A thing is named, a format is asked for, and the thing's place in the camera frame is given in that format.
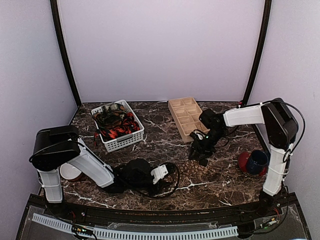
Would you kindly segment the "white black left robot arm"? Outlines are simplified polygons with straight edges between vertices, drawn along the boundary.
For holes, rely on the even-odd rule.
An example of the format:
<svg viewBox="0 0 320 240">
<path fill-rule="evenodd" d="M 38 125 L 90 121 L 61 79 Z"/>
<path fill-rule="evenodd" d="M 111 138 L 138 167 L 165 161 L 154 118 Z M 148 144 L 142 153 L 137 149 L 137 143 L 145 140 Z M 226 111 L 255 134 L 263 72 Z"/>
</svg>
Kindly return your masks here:
<svg viewBox="0 0 320 240">
<path fill-rule="evenodd" d="M 86 175 L 98 187 L 110 194 L 122 194 L 126 190 L 134 190 L 151 199 L 171 196 L 173 190 L 163 196 L 160 195 L 163 189 L 171 185 L 165 178 L 180 174 L 178 167 L 172 162 L 151 166 L 142 158 L 112 167 L 86 146 L 79 136 L 78 128 L 74 125 L 39 130 L 29 162 L 37 170 L 46 203 L 60 218 L 67 218 L 71 213 L 70 206 L 64 202 L 61 185 L 63 170 Z"/>
</svg>

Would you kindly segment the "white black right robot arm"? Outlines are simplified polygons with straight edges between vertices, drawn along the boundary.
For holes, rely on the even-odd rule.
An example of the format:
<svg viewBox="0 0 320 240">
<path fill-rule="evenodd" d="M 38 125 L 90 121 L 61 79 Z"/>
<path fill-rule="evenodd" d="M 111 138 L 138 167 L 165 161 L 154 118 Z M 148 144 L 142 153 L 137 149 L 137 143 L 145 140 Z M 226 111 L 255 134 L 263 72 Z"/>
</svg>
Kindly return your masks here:
<svg viewBox="0 0 320 240">
<path fill-rule="evenodd" d="M 290 109 L 295 110 L 296 107 L 280 97 L 247 106 L 239 105 L 221 113 L 206 109 L 198 119 L 209 131 L 204 133 L 196 129 L 190 133 L 193 142 L 188 158 L 206 166 L 208 158 L 216 152 L 216 144 L 226 136 L 229 127 L 264 125 L 270 144 L 270 156 L 255 213 L 266 217 L 275 208 L 275 196 L 284 187 L 291 155 L 301 141 L 297 138 L 298 121 Z"/>
</svg>

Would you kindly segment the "brown floral tie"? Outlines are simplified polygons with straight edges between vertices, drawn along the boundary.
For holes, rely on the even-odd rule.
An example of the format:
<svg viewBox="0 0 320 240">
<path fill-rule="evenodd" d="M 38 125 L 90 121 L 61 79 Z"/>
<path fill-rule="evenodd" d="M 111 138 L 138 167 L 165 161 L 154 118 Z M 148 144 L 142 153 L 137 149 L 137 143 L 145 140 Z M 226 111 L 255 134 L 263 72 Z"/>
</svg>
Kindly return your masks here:
<svg viewBox="0 0 320 240">
<path fill-rule="evenodd" d="M 183 178 L 200 179 L 208 173 L 208 169 L 195 160 L 181 161 L 177 166 Z"/>
</svg>

